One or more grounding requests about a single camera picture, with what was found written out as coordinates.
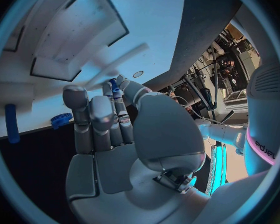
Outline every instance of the machine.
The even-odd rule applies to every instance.
[[[78,9],[88,1],[91,9]],[[158,0],[129,0],[134,9],[137,2],[142,6],[155,5],[151,12],[138,12],[136,20],[128,16],[131,9],[121,1],[20,0],[0,24],[0,53],[5,49],[0,59],[0,82],[4,78],[2,71],[11,74],[29,70],[18,72],[16,77],[19,83],[26,81],[20,85],[29,90],[25,93],[29,104],[23,107],[25,112],[17,116],[17,121],[39,116],[33,123],[33,128],[39,128],[46,126],[47,116],[56,111],[70,110],[73,114],[77,154],[72,157],[65,183],[72,212],[80,223],[254,221],[263,210],[268,210],[274,192],[280,188],[280,33],[276,23],[268,19],[255,0],[242,0],[246,6],[241,6],[234,16],[262,58],[247,87],[249,123],[235,128],[198,114],[194,120],[171,97],[156,92],[158,85],[154,82],[166,76],[176,81],[175,76],[179,76],[167,72],[171,60],[174,63],[178,34],[175,28],[181,21],[182,2],[170,0],[174,4],[168,11],[171,15],[160,20],[155,18],[166,16]],[[55,15],[51,7],[59,13]],[[19,42],[11,49],[14,41],[7,39],[15,25],[10,24],[23,21],[27,13],[32,14],[25,20],[29,24],[19,23],[27,29],[25,35],[24,30],[22,35],[21,29],[15,30],[19,37],[23,36],[22,46]],[[34,16],[36,13],[46,16]],[[75,24],[73,15],[82,17],[80,23]],[[85,31],[85,24],[91,32]],[[69,32],[72,39],[62,40]],[[6,54],[11,50],[15,54]],[[145,70],[142,76],[140,66],[155,72]],[[172,84],[170,79],[166,81],[168,85]],[[123,97],[138,110],[133,125]],[[53,104],[52,109],[46,102]],[[210,110],[216,105],[215,99]],[[48,113],[42,115],[42,109]],[[0,116],[0,127],[3,124]],[[26,124],[21,128],[20,132],[31,127]],[[195,172],[204,165],[206,138],[222,145],[213,149],[213,175],[207,193],[202,193],[194,187]],[[225,184],[224,144],[235,146],[237,153],[244,156],[248,178]],[[0,187],[28,222],[55,223],[19,188],[1,154]]]

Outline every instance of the vent grille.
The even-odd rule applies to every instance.
[[[255,82],[257,92],[280,92],[280,67],[273,67],[261,72]]]

